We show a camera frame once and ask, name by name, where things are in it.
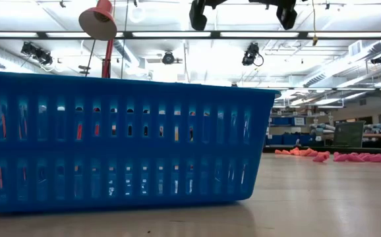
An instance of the ceiling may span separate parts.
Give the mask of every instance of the ceiling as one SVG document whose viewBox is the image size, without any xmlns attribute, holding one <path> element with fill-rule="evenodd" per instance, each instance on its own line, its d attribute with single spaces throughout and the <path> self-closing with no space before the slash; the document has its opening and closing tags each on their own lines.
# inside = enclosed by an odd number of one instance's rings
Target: ceiling
<svg viewBox="0 0 381 237">
<path fill-rule="evenodd" d="M 95 0 L 0 0 L 0 31 L 12 32 L 69 32 L 82 31 L 78 23 L 79 14 L 96 5 Z M 311 1 L 297 1 L 298 12 L 292 30 L 313 31 L 314 18 L 318 31 L 381 31 L 381 0 L 315 0 L 315 15 Z M 115 2 L 115 20 L 118 31 L 185 31 L 192 30 L 189 23 L 190 0 L 141 0 L 136 8 L 133 1 Z M 229 0 L 216 10 L 207 7 L 206 30 L 269 30 L 283 31 L 276 18 L 276 8 L 268 10 L 265 5 L 248 3 L 245 0 Z M 28 40 L 35 46 L 51 52 L 54 64 L 40 66 L 35 60 L 20 53 L 23 39 L 0 39 L 0 57 L 15 66 L 28 61 L 24 68 L 35 73 L 52 73 L 83 76 L 78 66 L 87 65 L 93 40 Z M 111 64 L 112 78 L 156 80 L 164 82 L 190 82 L 229 86 L 238 82 L 245 87 L 301 87 L 302 82 L 315 72 L 336 63 L 349 52 L 349 46 L 357 40 L 320 40 L 312 46 L 310 40 L 275 39 L 126 39 L 124 45 L 140 61 L 139 66 L 125 65 L 121 54 L 113 50 Z M 243 66 L 244 51 L 251 42 L 256 42 L 264 64 Z M 90 76 L 100 77 L 102 59 L 107 42 L 96 41 L 90 61 Z M 164 65 L 161 58 L 166 51 L 172 51 L 181 63 Z M 365 59 L 350 62 L 342 70 L 311 87 L 337 87 L 338 85 L 380 70 L 380 65 L 367 63 Z M 350 85 L 368 87 L 371 77 Z M 381 74 L 374 76 L 374 82 L 381 81 Z M 289 90 L 281 105 L 300 98 L 321 100 L 327 96 L 345 97 L 345 93 L 317 92 L 315 90 L 292 92 Z"/>
</svg>

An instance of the concrete floor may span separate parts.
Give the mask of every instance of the concrete floor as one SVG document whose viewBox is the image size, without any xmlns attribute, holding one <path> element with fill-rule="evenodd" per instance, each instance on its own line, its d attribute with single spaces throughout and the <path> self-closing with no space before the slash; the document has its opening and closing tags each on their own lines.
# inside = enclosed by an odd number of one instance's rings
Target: concrete floor
<svg viewBox="0 0 381 237">
<path fill-rule="evenodd" d="M 0 217 L 0 236 L 381 237 L 381 163 L 263 154 L 254 195 L 211 207 Z"/>
</svg>

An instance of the red lamp shade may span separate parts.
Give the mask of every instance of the red lamp shade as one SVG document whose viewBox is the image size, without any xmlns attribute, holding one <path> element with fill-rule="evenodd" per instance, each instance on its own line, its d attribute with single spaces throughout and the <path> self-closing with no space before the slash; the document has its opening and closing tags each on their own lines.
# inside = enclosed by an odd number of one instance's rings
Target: red lamp shade
<svg viewBox="0 0 381 237">
<path fill-rule="evenodd" d="M 117 27 L 111 15 L 112 8 L 108 0 L 99 0 L 97 7 L 92 7 L 80 14 L 80 27 L 96 40 L 114 39 Z"/>
</svg>

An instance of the blue bin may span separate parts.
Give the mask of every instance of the blue bin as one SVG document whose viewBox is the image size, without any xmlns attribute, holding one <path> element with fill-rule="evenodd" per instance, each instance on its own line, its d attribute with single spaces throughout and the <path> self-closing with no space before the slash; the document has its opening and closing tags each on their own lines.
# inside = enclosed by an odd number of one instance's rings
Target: blue bin
<svg viewBox="0 0 381 237">
<path fill-rule="evenodd" d="M 299 135 L 296 134 L 283 134 L 283 145 L 296 145 Z"/>
<path fill-rule="evenodd" d="M 271 139 L 267 137 L 267 145 L 283 145 L 283 136 L 282 135 L 272 135 Z"/>
<path fill-rule="evenodd" d="M 0 212 L 247 199 L 276 93 L 0 72 Z"/>
<path fill-rule="evenodd" d="M 301 145 L 308 145 L 309 143 L 311 143 L 311 140 L 310 140 L 311 138 L 313 138 L 313 140 L 315 139 L 315 137 L 312 136 L 312 135 L 301 134 L 301 135 L 299 136 Z"/>
<path fill-rule="evenodd" d="M 272 118 L 272 124 L 273 125 L 284 125 L 284 126 L 290 126 L 291 125 L 291 118 Z"/>
</svg>

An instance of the ceiling beam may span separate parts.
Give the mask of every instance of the ceiling beam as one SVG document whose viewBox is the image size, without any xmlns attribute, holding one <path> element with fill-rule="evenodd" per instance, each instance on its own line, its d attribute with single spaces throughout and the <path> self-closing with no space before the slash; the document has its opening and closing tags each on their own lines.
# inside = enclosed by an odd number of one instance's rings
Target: ceiling beam
<svg viewBox="0 0 381 237">
<path fill-rule="evenodd" d="M 309 31 L 166 31 L 118 32 L 118 40 L 312 40 Z M 381 40 L 381 31 L 318 31 L 321 40 Z M 84 32 L 2 32 L 0 40 L 92 40 Z"/>
</svg>

